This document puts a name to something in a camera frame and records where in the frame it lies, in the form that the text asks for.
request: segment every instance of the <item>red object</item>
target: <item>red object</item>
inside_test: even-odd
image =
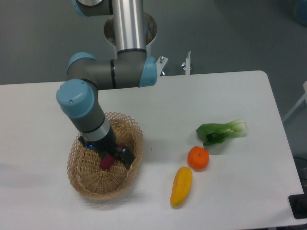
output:
[[[106,170],[106,169],[111,168],[114,162],[115,162],[115,159],[110,154],[107,154],[104,159],[100,160],[99,166],[102,170]]]
[[[119,143],[118,146],[120,146],[121,148],[125,148],[126,145],[124,143]]]

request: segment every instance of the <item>orange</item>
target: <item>orange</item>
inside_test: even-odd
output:
[[[188,154],[188,163],[195,170],[204,169],[209,163],[209,153],[202,147],[193,147]]]

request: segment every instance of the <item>metal bracket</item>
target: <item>metal bracket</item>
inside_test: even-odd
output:
[[[164,66],[167,64],[168,58],[164,56],[160,56],[157,60],[157,76],[160,77]]]

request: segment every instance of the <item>black cable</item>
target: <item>black cable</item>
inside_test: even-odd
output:
[[[307,161],[307,159],[302,158],[302,157],[293,157],[293,158],[296,158],[296,159],[301,159],[301,160],[305,160],[305,161]]]

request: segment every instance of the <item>silver metal tube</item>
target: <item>silver metal tube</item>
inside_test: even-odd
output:
[[[145,49],[142,0],[112,0],[117,51]]]

